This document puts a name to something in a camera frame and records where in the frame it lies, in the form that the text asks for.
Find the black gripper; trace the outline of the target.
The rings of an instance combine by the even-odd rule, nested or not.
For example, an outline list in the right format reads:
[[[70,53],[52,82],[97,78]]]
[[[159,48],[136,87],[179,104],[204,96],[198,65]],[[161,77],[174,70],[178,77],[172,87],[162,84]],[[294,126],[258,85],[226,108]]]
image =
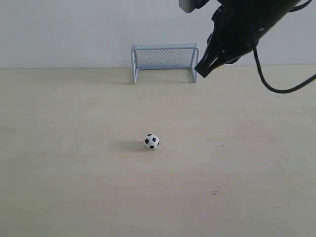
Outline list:
[[[212,16],[214,29],[207,39],[207,48],[195,66],[203,78],[250,53],[285,15],[302,10],[311,1],[221,0],[219,3]]]

